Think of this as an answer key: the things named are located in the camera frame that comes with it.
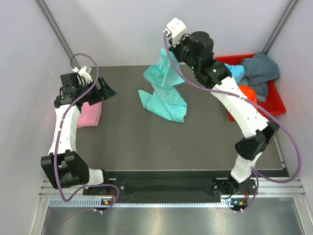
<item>dark gray table surface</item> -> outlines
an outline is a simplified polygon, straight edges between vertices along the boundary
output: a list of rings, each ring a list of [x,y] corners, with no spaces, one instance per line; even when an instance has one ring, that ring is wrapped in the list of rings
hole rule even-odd
[[[153,92],[142,75],[146,69],[147,66],[100,68],[100,74],[117,95],[103,102],[97,127],[77,130],[77,152],[89,167],[231,169],[237,157],[235,143],[243,135],[237,123],[229,121],[222,104],[208,92],[181,84],[177,89],[188,104],[185,122],[165,120],[145,110],[139,99],[139,89]],[[182,71],[195,81],[190,69],[183,66]],[[282,168],[274,141],[257,168]]]

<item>white wall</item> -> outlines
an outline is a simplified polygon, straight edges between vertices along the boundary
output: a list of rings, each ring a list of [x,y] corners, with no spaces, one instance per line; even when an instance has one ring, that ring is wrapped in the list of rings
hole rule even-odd
[[[0,233],[23,235],[53,138],[59,76],[70,66],[35,1],[4,1],[0,22]]]
[[[280,120],[292,131],[302,151],[301,180],[313,208],[313,1],[302,0],[277,38],[269,56],[278,64],[281,78],[276,81],[287,113]],[[296,168],[294,148],[280,132],[287,160]]]
[[[73,53],[100,66],[156,63],[163,30],[177,17],[189,30],[206,31],[215,55],[263,49],[286,0],[46,0]],[[79,58],[81,64],[91,63]]]

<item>metal corner post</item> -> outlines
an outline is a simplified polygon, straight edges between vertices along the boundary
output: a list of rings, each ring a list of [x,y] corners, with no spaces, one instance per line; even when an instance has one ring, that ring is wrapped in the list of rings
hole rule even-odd
[[[73,56],[73,52],[71,51],[67,41],[65,40],[62,32],[60,31],[57,23],[55,22],[47,4],[45,3],[44,0],[35,0],[35,2],[37,3],[37,5],[39,6],[39,8],[41,9],[42,13],[44,14],[45,18],[47,19],[49,25],[51,26],[51,29],[53,30],[55,36],[57,37],[57,39],[59,40],[60,44],[62,45],[65,53],[67,54],[67,56],[69,58],[71,58]],[[76,58],[73,59],[73,63],[75,67],[80,68]]]
[[[295,7],[297,6],[298,3],[299,3],[299,0],[290,0],[289,1],[282,17],[278,21],[275,29],[273,30],[270,38],[268,39],[268,41],[267,41],[267,43],[266,43],[266,45],[262,51],[264,54],[268,54],[268,52],[269,52],[270,48],[273,46],[277,36],[281,32],[283,26],[287,22],[287,19],[289,18],[289,16],[291,15],[291,13],[293,12],[293,10],[295,9]]]

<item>towel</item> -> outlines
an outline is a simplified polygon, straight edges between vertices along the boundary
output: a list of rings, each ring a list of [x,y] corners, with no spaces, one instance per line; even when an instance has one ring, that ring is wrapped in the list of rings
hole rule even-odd
[[[264,82],[258,85],[251,85],[250,81],[244,77],[238,83],[238,85],[247,85],[253,89],[257,94],[257,100],[260,102],[266,102],[266,97],[268,95],[268,83]]]
[[[179,69],[179,63],[174,54],[171,56]],[[138,94],[142,106],[150,112],[169,121],[184,122],[187,113],[187,104],[174,87],[184,82],[175,72],[166,50],[161,50],[158,64],[151,65],[143,74],[144,78],[154,88],[153,94],[139,90]]]
[[[256,92],[253,89],[251,89],[247,85],[239,85],[238,87],[245,94],[247,99],[253,101],[254,103],[257,102],[257,94],[256,94]]]
[[[101,115],[101,107],[102,102],[95,103],[91,106],[88,102],[85,102],[77,121],[77,128],[97,126]]]
[[[262,52],[257,53],[252,58],[244,59],[241,65],[245,68],[245,76],[252,86],[280,77],[277,64]]]
[[[241,65],[229,65],[229,64],[225,64],[225,65],[229,69],[229,71],[232,73],[232,76],[235,79],[236,83],[239,83],[245,74],[245,68]]]

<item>pink cloth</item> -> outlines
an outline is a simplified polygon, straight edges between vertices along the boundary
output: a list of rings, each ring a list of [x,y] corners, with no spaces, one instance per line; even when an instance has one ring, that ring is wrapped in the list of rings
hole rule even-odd
[[[91,106],[88,102],[85,102],[77,121],[77,128],[97,126],[101,115],[101,107],[102,102],[98,102]]]

